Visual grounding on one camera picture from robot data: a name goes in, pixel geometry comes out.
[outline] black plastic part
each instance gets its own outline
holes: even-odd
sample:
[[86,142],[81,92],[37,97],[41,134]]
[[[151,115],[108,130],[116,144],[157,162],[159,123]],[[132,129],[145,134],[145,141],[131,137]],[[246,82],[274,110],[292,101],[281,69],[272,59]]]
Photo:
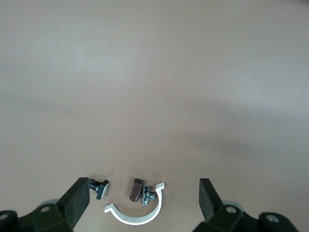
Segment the black plastic part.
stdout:
[[[274,215],[279,219],[278,222],[272,222],[267,219],[268,215]],[[286,217],[276,213],[262,213],[259,217],[261,224],[270,232],[298,232],[295,226]]]
[[17,229],[17,213],[15,211],[0,211],[0,217],[0,231],[14,231]]
[[19,232],[20,231],[23,231],[23,232],[35,231],[32,212],[18,219],[18,231]]
[[32,217],[36,232],[73,232],[55,204],[38,207],[32,212]]
[[56,203],[63,218],[73,229],[90,202],[89,179],[79,178]]
[[205,221],[209,221],[214,213],[223,206],[221,198],[209,179],[199,180],[199,206]]
[[[228,207],[232,207],[236,212],[229,213]],[[209,220],[209,224],[225,231],[232,232],[241,220],[243,213],[240,209],[232,205],[224,205],[216,211],[214,216]]]
[[[241,212],[229,213],[209,179],[200,179],[199,205],[205,222],[201,222],[194,232],[298,232],[284,216],[276,213],[262,213],[259,220]],[[267,219],[268,215],[277,217],[278,222]]]

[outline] small metal part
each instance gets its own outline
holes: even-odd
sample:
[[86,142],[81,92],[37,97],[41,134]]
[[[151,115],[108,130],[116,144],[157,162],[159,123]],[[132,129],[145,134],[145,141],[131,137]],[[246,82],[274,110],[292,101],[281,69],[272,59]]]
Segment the small metal part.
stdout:
[[237,212],[237,210],[234,207],[228,206],[226,208],[227,212],[229,212],[230,214],[235,214]]
[[140,191],[144,185],[144,181],[142,179],[136,178],[133,183],[130,200],[133,202],[138,202],[140,198]]
[[142,194],[143,194],[143,199],[141,201],[142,205],[147,206],[149,200],[154,200],[155,199],[155,193],[151,192],[151,186],[149,185],[144,185],[142,187]]
[[279,222],[279,219],[275,215],[272,215],[272,214],[267,215],[266,218],[271,222],[275,222],[275,223]]
[[104,197],[109,181],[104,180],[103,182],[98,182],[94,178],[89,177],[90,188],[97,193],[97,200],[100,200]]

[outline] screw head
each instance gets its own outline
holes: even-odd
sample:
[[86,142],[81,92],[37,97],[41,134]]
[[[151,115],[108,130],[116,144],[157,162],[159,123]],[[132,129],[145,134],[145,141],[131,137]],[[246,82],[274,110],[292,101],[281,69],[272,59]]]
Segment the screw head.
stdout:
[[229,212],[230,214],[235,214],[237,212],[237,210],[234,207],[228,206],[226,208],[227,212]]
[[271,222],[275,222],[275,223],[279,222],[279,219],[275,215],[272,215],[272,214],[268,214],[266,218]]

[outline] semicircular clip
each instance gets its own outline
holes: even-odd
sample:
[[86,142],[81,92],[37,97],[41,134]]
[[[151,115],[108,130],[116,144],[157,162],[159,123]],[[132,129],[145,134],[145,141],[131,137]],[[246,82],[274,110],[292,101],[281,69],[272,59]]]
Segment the semicircular clip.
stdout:
[[164,189],[164,182],[157,184],[155,187],[155,191],[158,195],[159,203],[156,206],[156,208],[150,213],[142,217],[130,217],[127,215],[124,215],[121,213],[114,204],[110,204],[105,207],[104,212],[111,212],[115,218],[117,218],[119,221],[128,224],[128,225],[143,225],[150,221],[152,221],[160,212],[161,206],[162,206],[162,192],[161,190]]

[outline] screw hole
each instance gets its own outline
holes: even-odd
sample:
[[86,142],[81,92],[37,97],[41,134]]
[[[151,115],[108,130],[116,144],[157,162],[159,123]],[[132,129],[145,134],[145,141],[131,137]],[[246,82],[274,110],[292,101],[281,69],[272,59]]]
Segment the screw hole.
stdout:
[[275,223],[279,222],[279,219],[275,215],[272,215],[272,214],[267,215],[266,218],[271,222],[275,222]]
[[41,209],[41,213],[45,213],[47,212],[48,210],[50,210],[50,207],[49,206],[46,206],[44,208]]
[[226,208],[227,212],[229,212],[230,214],[235,214],[237,212],[237,210],[231,206]]
[[8,214],[2,214],[0,215],[0,221],[5,220],[8,217]]

